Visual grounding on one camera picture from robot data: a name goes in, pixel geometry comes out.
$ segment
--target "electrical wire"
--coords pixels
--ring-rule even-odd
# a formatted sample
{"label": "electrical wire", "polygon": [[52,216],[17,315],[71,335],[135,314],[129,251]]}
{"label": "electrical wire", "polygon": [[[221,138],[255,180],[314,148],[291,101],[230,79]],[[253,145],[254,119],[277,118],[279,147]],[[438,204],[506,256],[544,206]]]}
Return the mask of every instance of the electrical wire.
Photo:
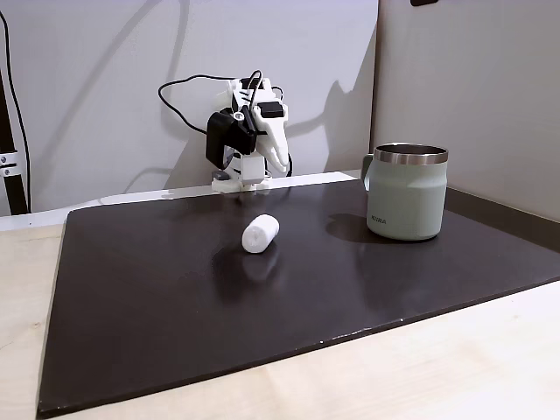
{"label": "electrical wire", "polygon": [[294,170],[294,163],[291,161],[291,154],[288,153],[288,160],[290,161],[290,169],[288,170],[288,173],[286,173],[286,178],[291,177],[291,174],[293,173]]}
{"label": "electrical wire", "polygon": [[256,86],[253,89],[253,95],[251,96],[251,103],[248,106],[249,110],[253,109],[253,104],[255,103],[256,91],[258,90],[258,88],[263,83],[263,72],[260,71],[260,70],[255,70],[253,72],[253,74],[251,74],[251,78],[248,81],[247,91],[249,91],[251,89],[251,83],[253,83],[253,80],[255,79],[255,76],[256,76],[257,73],[259,74],[259,81],[256,83]]}
{"label": "electrical wire", "polygon": [[16,89],[14,88],[14,81],[11,77],[11,59],[10,59],[10,32],[8,31],[8,22],[4,14],[0,11],[0,18],[3,22],[4,37],[6,42],[6,67],[8,69],[8,81],[10,83],[11,97],[14,100],[14,105],[17,111],[17,119],[19,120],[19,128],[21,129],[21,136],[24,139],[25,147],[25,162],[27,170],[27,211],[32,212],[32,169],[29,162],[29,144],[27,143],[27,135],[25,134],[24,119],[21,116],[21,109],[19,108],[18,98],[16,97]]}
{"label": "electrical wire", "polygon": [[280,101],[284,99],[284,91],[279,86],[273,86],[272,89],[278,89],[280,91]]}
{"label": "electrical wire", "polygon": [[159,95],[159,99],[162,100],[162,102],[167,105],[167,107],[169,109],[171,109],[172,111],[175,112],[175,114],[177,114],[181,120],[183,120],[183,123],[185,123],[186,125],[188,125],[191,129],[198,131],[199,133],[202,134],[206,134],[206,130],[205,129],[199,129],[198,127],[195,127],[194,125],[192,125],[191,123],[189,123],[185,116],[183,114],[181,114],[181,111],[179,111],[177,108],[175,108],[174,106],[172,106],[162,95],[162,91],[167,88],[168,86],[172,86],[172,85],[178,85],[180,83],[187,83],[188,81],[191,81],[192,79],[198,79],[198,78],[204,78],[204,79],[211,79],[213,81],[232,81],[233,79],[235,79],[235,77],[220,77],[220,76],[211,76],[209,74],[195,74],[194,76],[191,77],[187,77],[186,79],[181,79],[181,80],[174,80],[174,81],[168,81],[167,83],[163,84],[162,86],[159,87],[159,89],[157,90],[157,94]]}

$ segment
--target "dark brown board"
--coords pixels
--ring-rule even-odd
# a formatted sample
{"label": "dark brown board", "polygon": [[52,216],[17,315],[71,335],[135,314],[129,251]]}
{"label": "dark brown board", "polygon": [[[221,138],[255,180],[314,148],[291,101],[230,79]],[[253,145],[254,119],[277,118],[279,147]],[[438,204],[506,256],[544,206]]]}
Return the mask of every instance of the dark brown board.
{"label": "dark brown board", "polygon": [[[242,231],[263,213],[280,233],[263,255],[246,254]],[[456,213],[417,243],[371,233],[365,213],[360,181],[70,213],[39,416],[204,381],[560,276],[560,254]]]}

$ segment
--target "white wall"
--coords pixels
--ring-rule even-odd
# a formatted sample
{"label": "white wall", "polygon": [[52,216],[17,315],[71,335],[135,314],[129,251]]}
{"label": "white wall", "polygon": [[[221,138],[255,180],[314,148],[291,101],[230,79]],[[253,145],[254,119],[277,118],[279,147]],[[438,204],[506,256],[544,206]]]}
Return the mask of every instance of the white wall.
{"label": "white wall", "polygon": [[[356,168],[367,151],[375,0],[2,0],[0,8],[34,211],[208,184],[204,137],[157,96],[163,82],[196,73],[244,77],[261,68],[283,88],[296,174]],[[221,90],[202,80],[167,96],[204,127]],[[0,186],[0,215],[8,212]]]}
{"label": "white wall", "polygon": [[560,2],[381,0],[374,142],[450,149],[452,186],[560,221]]}

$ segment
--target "wooden table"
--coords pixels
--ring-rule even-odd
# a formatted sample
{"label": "wooden table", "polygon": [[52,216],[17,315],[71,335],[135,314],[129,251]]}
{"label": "wooden table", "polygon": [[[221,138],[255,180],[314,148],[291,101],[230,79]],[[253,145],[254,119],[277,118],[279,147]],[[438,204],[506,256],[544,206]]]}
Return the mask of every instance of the wooden table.
{"label": "wooden table", "polygon": [[[0,419],[33,419],[62,225],[0,232]],[[68,419],[558,419],[560,283]]]}

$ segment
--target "black wall fixture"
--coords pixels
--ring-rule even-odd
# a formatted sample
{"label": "black wall fixture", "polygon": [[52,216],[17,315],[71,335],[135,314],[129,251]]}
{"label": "black wall fixture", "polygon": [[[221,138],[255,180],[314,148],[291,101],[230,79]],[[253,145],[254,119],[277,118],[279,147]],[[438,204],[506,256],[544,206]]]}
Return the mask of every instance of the black wall fixture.
{"label": "black wall fixture", "polygon": [[413,6],[424,6],[426,4],[437,3],[438,0],[410,0],[410,4]]}

